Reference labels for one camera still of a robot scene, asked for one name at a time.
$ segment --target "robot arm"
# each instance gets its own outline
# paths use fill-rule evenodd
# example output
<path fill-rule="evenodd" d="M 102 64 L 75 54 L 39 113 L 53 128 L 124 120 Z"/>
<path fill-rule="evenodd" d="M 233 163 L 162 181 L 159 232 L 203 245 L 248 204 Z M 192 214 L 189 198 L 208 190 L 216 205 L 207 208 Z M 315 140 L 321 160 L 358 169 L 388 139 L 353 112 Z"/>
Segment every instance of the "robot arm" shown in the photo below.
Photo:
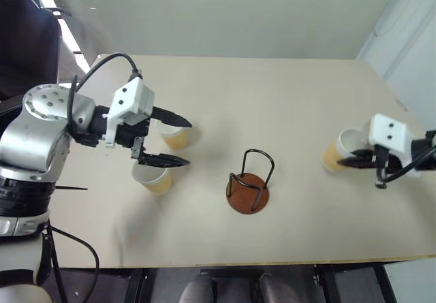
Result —
<path fill-rule="evenodd" d="M 376 114 L 362 130 L 362 149 L 339 164 L 352 168 L 375 168 L 376 187 L 406 174 L 419 177 L 422 170 L 436 170 L 436 131 L 417 138 L 405 123 Z"/>
<path fill-rule="evenodd" d="M 72 123 L 70 97 L 66 88 L 43 84 L 28 91 L 22 104 L 0 103 L 0 256 L 7 256 L 7 263 L 0 264 L 2 302 L 51 302 L 38 287 L 51 269 L 52 239 L 42 231 L 72 138 L 88 146 L 102 139 L 110 148 L 120 144 L 141 164 L 166 168 L 189 163 L 173 155 L 145 153 L 151 118 L 178 127 L 191 124 L 153 107 L 154 93 L 141 77 L 122 86 L 109 108 L 75 94 Z"/>

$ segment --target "wire cup holder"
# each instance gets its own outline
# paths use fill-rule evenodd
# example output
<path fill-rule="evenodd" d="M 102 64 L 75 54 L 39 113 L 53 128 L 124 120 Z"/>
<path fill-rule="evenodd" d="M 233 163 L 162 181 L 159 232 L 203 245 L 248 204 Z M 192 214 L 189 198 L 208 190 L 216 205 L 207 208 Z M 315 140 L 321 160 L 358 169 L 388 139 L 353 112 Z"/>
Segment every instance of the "wire cup holder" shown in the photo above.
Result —
<path fill-rule="evenodd" d="M 271 169 L 265 182 L 255 174 L 244 172 L 247 155 L 251 152 L 260 153 L 271 162 Z M 270 196 L 268 182 L 273 173 L 274 166 L 274 160 L 268 153 L 256 148 L 246 150 L 244 153 L 243 168 L 240 174 L 235 175 L 230 173 L 229 175 L 225 194 L 230 206 L 243 214 L 253 214 L 261 211 L 268 203 Z"/>

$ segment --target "black cable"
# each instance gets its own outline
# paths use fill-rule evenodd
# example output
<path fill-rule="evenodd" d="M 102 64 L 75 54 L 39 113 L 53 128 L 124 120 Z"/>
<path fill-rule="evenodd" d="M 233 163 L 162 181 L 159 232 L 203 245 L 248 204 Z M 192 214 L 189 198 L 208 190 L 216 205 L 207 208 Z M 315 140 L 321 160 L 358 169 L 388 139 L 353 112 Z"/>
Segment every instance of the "black cable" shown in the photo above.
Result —
<path fill-rule="evenodd" d="M 410 170 L 418 167 L 421 163 L 423 163 L 424 161 L 426 161 L 429 157 L 431 157 L 432 155 L 434 155 L 436 153 L 436 146 L 433 146 L 431 148 L 428 148 L 427 150 L 425 150 L 423 153 L 421 153 L 420 155 L 418 155 L 411 163 L 409 163 L 408 165 L 406 165 L 404 168 L 400 169 L 399 171 L 389 175 L 388 177 L 385 178 L 380 178 L 379 180 L 381 182 L 392 182 L 393 180 L 396 180 L 397 178 L 401 177 L 402 175 L 405 175 L 406 173 L 408 173 Z"/>
<path fill-rule="evenodd" d="M 95 66 L 93 66 L 88 72 L 87 74 L 84 76 L 83 79 L 80 80 L 79 85 L 77 86 L 76 92 L 78 92 L 83 84 L 105 63 L 107 63 L 109 60 L 112 60 L 113 58 L 117 58 L 117 57 L 124 57 L 126 58 L 130 65 L 131 65 L 131 73 L 132 75 L 138 75 L 138 68 L 136 68 L 136 64 L 133 61 L 133 59 L 125 53 L 121 53 L 121 52 L 117 52 L 117 53 L 112 53 L 109 54 L 108 56 L 104 57 L 102 60 L 100 60 Z"/>
<path fill-rule="evenodd" d="M 375 169 L 375 175 L 377 176 L 377 183 L 375 184 L 375 187 L 377 187 L 378 189 L 386 189 L 386 183 L 384 181 L 384 171 L 385 169 L 382 167 L 377 167 Z"/>
<path fill-rule="evenodd" d="M 76 123 L 73 120 L 73 102 L 74 102 L 74 94 L 76 93 L 76 85 L 77 85 L 77 75 L 74 75 L 71 80 L 71 87 L 68 92 L 68 102 L 67 102 L 67 126 L 68 131 L 73 138 L 75 138 L 77 134 Z"/>
<path fill-rule="evenodd" d="M 69 234 L 69 233 L 67 233 L 67 232 L 65 232 L 63 230 L 57 229 L 56 227 L 51 227 L 51 229 L 54 232 L 57 232 L 57 233 L 59 233 L 61 235 L 64 235 L 65 237 L 68 237 L 68 238 L 70 238 L 72 240 L 75 240 L 76 242 L 81 243 L 81 245 L 84 245 L 85 247 L 87 247 L 88 250 L 90 250 L 90 252 L 94 256 L 94 260 L 95 260 L 94 279 L 93 279 L 93 282 L 91 284 L 91 287 L 90 287 L 87 295 L 85 296 L 85 298 L 83 300 L 83 303 L 86 303 L 86 302 L 88 302 L 88 299 L 91 296 L 91 294 L 92 294 L 92 292 L 94 290 L 95 284 L 97 283 L 97 279 L 98 279 L 98 274 L 99 274 L 99 269 L 100 269 L 100 261 L 99 261 L 99 258 L 98 258 L 98 254 L 97 254 L 97 252 L 95 252 L 94 248 L 90 244 L 86 243 L 84 240 L 81 240 L 80 238 L 77 238 L 74 235 L 71 235 L 71 234 Z"/>
<path fill-rule="evenodd" d="M 61 186 L 61 185 L 56 185 L 55 189 L 74 189 L 74 190 L 79 190 L 79 191 L 87 191 L 88 189 L 85 187 L 77 187 L 77 186 Z"/>
<path fill-rule="evenodd" d="M 53 271 L 54 271 L 54 278 L 56 279 L 57 289 L 59 291 L 59 296 L 61 296 L 61 302 L 62 303 L 68 303 L 67 294 L 65 293 L 65 288 L 62 283 L 61 278 L 61 270 L 59 269 L 59 262 L 57 261 L 57 254 L 56 254 L 56 248 L 55 248 L 55 240 L 53 238 L 52 233 L 52 225 L 50 224 L 50 220 L 47 221 L 47 234 L 50 238 L 51 246 L 52 246 L 52 261 L 53 261 Z"/>

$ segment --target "floor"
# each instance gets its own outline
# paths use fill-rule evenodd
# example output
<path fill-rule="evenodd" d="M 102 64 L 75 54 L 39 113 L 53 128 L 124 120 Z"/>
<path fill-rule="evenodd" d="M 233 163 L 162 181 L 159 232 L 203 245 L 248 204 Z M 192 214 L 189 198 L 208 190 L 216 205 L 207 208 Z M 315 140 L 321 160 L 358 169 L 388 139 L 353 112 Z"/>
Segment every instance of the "floor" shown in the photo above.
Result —
<path fill-rule="evenodd" d="M 271 273 L 290 284 L 302 303 L 325 303 L 322 288 L 313 281 L 312 266 L 260 266 L 244 269 Z M 177 303 L 187 283 L 200 273 L 201 268 L 163 268 L 155 277 L 151 303 Z M 88 272 L 62 270 L 63 283 L 69 303 L 82 302 L 92 281 Z M 384 303 L 377 279 L 371 268 L 336 275 L 341 303 Z M 124 302 L 128 280 L 115 275 L 102 274 L 89 303 Z M 44 283 L 54 303 L 61 303 L 53 274 Z M 218 278 L 217 303 L 250 303 L 247 278 Z"/>

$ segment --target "white wall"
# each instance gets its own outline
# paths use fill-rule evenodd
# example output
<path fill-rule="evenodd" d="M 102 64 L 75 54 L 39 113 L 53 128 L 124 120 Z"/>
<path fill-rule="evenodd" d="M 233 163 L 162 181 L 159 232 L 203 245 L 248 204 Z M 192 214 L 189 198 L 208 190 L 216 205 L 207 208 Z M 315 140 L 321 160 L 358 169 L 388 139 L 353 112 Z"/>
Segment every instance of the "white wall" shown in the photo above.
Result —
<path fill-rule="evenodd" d="M 436 259 L 385 266 L 397 303 L 436 302 Z"/>
<path fill-rule="evenodd" d="M 389 0 L 55 1 L 73 12 L 84 34 L 111 39 L 111 50 L 353 59 Z"/>
<path fill-rule="evenodd" d="M 392 0 L 360 51 L 425 129 L 436 129 L 436 0 Z"/>

